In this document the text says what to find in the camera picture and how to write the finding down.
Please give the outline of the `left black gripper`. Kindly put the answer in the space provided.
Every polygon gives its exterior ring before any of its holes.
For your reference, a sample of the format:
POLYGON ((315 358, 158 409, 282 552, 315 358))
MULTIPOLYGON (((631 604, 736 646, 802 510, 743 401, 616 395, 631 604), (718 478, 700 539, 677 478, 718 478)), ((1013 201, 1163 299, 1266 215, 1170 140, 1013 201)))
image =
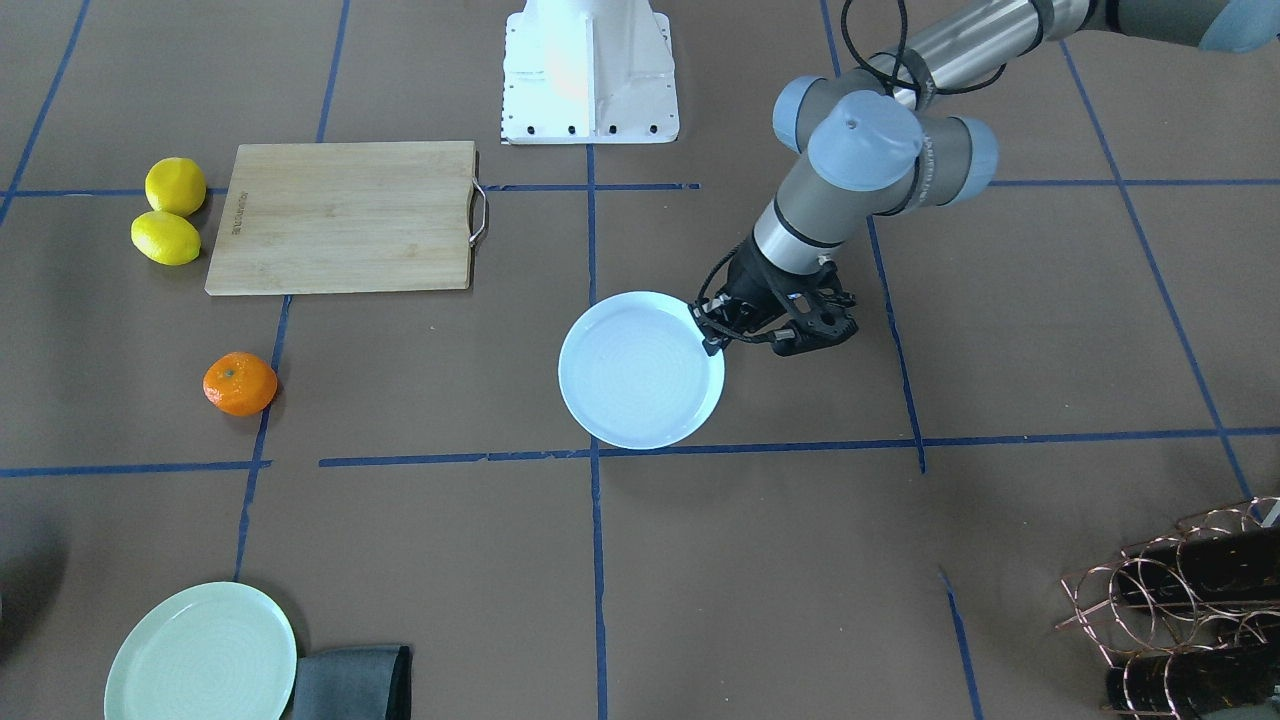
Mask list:
POLYGON ((829 256, 819 256, 817 272, 794 274, 771 263, 753 240, 744 240, 703 281, 694 324, 708 357, 732 342, 767 345, 790 357, 852 338, 859 332, 851 314, 856 304, 829 256))

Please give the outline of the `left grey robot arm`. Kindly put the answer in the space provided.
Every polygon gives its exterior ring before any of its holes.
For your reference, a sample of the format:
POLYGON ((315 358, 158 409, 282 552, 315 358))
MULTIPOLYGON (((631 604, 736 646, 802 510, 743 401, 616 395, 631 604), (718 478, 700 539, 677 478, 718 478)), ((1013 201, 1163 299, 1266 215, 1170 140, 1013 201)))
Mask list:
POLYGON ((998 165, 991 128, 927 117, 938 97, 992 85, 1042 44, 1083 29, 1251 53, 1277 36, 1275 1, 974 1, 895 47, 854 55, 835 79, 801 77, 780 94, 774 135, 797 159, 749 236, 717 265, 689 311, 707 355, 733 342, 794 356, 858 331, 835 256, 870 217, 980 193, 998 165))

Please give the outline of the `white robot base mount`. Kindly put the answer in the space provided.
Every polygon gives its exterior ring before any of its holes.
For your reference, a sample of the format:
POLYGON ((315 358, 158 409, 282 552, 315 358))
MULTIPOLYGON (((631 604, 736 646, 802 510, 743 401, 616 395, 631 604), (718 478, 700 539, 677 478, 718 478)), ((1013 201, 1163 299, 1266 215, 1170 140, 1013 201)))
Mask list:
POLYGON ((671 23, 649 1, 527 1, 504 41, 502 143, 678 138, 671 23))

